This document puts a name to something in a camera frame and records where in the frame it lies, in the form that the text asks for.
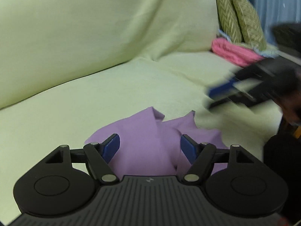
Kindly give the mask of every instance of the circular pad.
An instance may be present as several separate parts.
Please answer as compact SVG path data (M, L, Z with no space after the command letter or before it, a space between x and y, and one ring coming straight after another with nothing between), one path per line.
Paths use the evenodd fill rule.
M20 211L39 217L77 210L94 193L94 180L88 174L61 164L33 167L14 186Z
M263 164L239 164L221 170L209 177L205 190L217 208L239 217L278 212L288 195L285 181Z
M265 181L255 176L236 177L231 182L234 191L241 195L260 195L266 189Z
M46 176L40 178L35 184L35 190L46 196L59 195L69 188L68 179L62 176Z

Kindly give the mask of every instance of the olive green pillow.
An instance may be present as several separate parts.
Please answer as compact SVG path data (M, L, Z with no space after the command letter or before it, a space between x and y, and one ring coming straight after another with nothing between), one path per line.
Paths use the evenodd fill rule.
M232 0L216 0L216 4L223 31L231 38L232 42L242 42L243 36Z
M266 39L263 34L259 16L248 0L232 0L245 43L259 50L266 49Z

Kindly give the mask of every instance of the blue curtain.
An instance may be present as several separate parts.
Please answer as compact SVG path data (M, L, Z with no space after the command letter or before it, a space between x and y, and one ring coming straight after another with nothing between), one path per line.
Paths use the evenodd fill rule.
M269 43L275 44L271 25L301 22L301 0L249 0L256 8Z

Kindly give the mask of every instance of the pink towel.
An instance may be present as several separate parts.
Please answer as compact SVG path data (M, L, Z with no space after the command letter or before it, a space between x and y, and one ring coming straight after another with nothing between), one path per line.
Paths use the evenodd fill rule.
M246 67L264 59L264 57L258 55L254 51L233 45L224 38L213 40L212 51L218 56L240 67Z

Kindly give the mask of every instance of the metal pin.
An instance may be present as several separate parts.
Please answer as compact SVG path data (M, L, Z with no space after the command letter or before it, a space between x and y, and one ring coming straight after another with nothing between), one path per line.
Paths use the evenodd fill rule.
M200 179L200 177L196 174L187 174L187 175L184 176L184 179L187 182L196 182Z
M114 182L116 179L117 177L113 174L106 174L101 177L104 182Z

